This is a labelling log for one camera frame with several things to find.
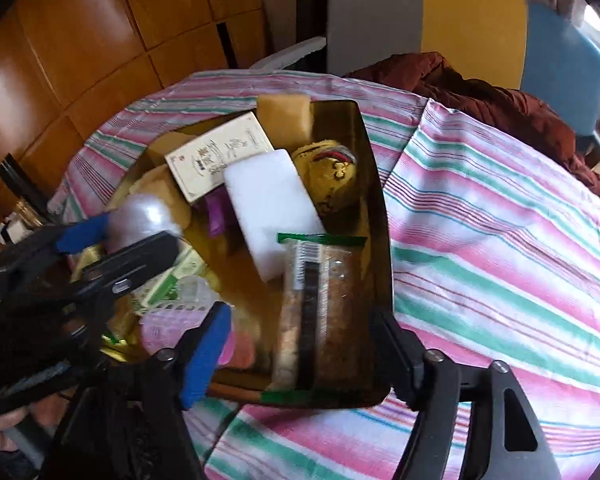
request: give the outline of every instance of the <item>white foam block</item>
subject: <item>white foam block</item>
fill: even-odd
[[[289,154],[255,155],[224,170],[224,184],[263,282],[284,272],[278,233],[321,234],[324,227]]]

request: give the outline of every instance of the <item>yellow panel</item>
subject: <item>yellow panel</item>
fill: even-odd
[[[525,0],[424,0],[421,52],[437,50],[465,79],[520,88]]]

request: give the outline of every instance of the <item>table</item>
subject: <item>table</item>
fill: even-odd
[[[509,363],[563,478],[588,478],[600,462],[600,200],[512,137],[373,83],[203,72],[103,124],[50,207],[66,221],[101,212],[159,134],[274,92],[358,102],[384,189],[398,322],[456,362]],[[461,405],[445,479],[459,475],[469,415]],[[414,420],[393,394],[360,410],[205,399],[186,413],[211,479],[391,478]]]

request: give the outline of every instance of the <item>black strip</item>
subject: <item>black strip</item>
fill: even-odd
[[[320,264],[304,263],[300,341],[298,345],[298,390],[310,390],[315,379],[315,339],[318,317]]]
[[[231,37],[229,37],[229,31],[226,28],[226,23],[216,23],[216,29],[218,30],[218,36],[220,36],[220,43],[222,43],[222,50],[224,50],[224,57],[229,68],[238,68],[238,62],[235,59],[234,46],[231,44]]]

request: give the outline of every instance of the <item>gray panel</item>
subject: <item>gray panel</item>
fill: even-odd
[[[345,75],[391,54],[419,52],[422,0],[329,0],[327,71]]]

